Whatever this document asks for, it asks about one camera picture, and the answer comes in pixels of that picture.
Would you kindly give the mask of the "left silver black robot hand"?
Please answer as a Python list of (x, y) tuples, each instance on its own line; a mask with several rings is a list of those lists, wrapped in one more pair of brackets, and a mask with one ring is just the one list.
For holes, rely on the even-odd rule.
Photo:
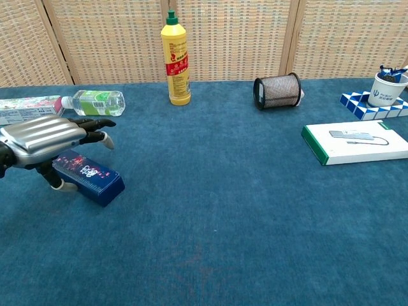
[(53, 160), (79, 145), (101, 142), (112, 150), (114, 143), (103, 127), (114, 127), (110, 119), (72, 119), (44, 115), (0, 128), (0, 179), (11, 167), (35, 169), (56, 191), (73, 192), (53, 166)]

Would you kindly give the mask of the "blue cardboard box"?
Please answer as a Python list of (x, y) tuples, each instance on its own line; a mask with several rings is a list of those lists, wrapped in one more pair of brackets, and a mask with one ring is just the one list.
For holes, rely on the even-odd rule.
[(102, 207), (123, 190), (121, 175), (74, 150), (67, 150), (53, 160), (53, 166), (66, 182), (76, 184), (78, 191)]

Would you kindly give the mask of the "floral toothpaste box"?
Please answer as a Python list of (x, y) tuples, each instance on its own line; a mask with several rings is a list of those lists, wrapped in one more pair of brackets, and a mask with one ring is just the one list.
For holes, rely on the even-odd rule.
[(0, 99), (0, 126), (15, 124), (43, 115), (64, 113), (62, 96)]

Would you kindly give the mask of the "clear water bottle green label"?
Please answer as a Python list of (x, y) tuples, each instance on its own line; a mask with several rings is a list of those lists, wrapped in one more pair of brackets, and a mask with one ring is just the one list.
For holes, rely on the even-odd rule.
[(73, 96), (63, 96), (61, 104), (81, 116), (118, 117), (126, 108), (121, 91), (79, 90)]

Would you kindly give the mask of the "woven bamboo folding screen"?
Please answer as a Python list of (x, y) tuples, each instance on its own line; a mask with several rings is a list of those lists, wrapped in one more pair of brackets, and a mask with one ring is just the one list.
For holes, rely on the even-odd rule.
[(0, 0), (0, 88), (163, 81), (169, 9), (192, 81), (408, 64), (408, 0)]

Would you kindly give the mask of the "yellow bottle green cap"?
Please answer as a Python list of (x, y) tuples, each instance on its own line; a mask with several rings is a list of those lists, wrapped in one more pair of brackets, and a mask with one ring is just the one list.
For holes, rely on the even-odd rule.
[(161, 39), (170, 102), (176, 106), (187, 105), (191, 100), (187, 32), (174, 10), (168, 10)]

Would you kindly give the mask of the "blue felt table cover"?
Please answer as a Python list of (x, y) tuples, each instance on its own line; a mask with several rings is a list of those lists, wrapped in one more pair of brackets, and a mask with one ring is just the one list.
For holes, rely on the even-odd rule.
[(107, 207), (35, 171), (0, 179), (0, 306), (408, 306), (408, 160), (322, 166), (307, 124), (353, 121), (371, 78), (302, 80), (258, 110), (252, 82), (112, 84), (126, 110)]

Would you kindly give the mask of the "black mesh pen holder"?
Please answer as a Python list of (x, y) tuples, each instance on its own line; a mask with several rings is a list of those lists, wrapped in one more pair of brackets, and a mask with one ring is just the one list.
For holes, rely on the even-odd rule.
[(301, 83), (291, 72), (282, 76), (256, 78), (253, 84), (253, 100), (259, 110), (282, 106), (298, 106)]

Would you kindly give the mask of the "blue white snake puzzle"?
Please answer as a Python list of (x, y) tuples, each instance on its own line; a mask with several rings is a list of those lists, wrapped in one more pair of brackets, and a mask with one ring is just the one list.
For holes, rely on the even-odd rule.
[(368, 104), (368, 91), (347, 92), (340, 102), (359, 120), (377, 120), (393, 117), (408, 117), (408, 102), (397, 98), (391, 106), (374, 107)]

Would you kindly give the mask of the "white green adapter box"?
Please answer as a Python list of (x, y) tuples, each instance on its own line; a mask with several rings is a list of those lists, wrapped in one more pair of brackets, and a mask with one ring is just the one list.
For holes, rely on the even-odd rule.
[(323, 166), (408, 158), (408, 141), (383, 120), (309, 124), (301, 135)]

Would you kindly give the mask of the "white paper cup blue logo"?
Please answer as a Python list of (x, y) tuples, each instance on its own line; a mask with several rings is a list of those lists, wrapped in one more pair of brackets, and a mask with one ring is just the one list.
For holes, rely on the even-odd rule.
[(403, 74), (397, 83), (383, 80), (379, 77), (380, 72), (375, 74), (368, 104), (374, 107), (391, 106), (408, 86), (408, 76)]

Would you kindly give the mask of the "blue foil snack wrapper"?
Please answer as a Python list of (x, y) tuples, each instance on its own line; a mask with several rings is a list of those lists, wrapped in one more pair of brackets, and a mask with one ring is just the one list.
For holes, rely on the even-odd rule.
[(386, 68), (380, 66), (379, 78), (387, 82), (399, 83), (402, 75), (408, 70), (408, 65), (403, 68)]

